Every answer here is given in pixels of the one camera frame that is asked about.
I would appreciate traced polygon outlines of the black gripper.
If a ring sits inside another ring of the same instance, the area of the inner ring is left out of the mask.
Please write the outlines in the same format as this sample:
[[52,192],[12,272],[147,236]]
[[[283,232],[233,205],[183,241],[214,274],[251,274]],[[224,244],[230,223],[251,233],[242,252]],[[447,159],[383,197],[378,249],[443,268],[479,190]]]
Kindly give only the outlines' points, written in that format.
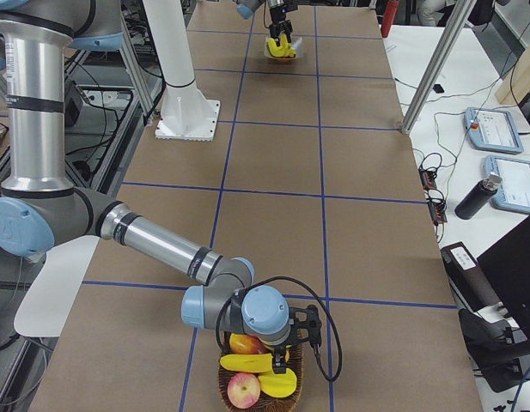
[[271,24],[268,27],[271,38],[279,43],[284,34],[286,40],[290,43],[293,27],[291,21],[287,18],[287,14],[297,10],[296,1],[267,0],[266,5],[269,8],[271,17]]
[[287,351],[293,346],[290,342],[291,335],[290,330],[272,335],[259,334],[259,340],[272,352],[271,365],[275,374],[286,373]]

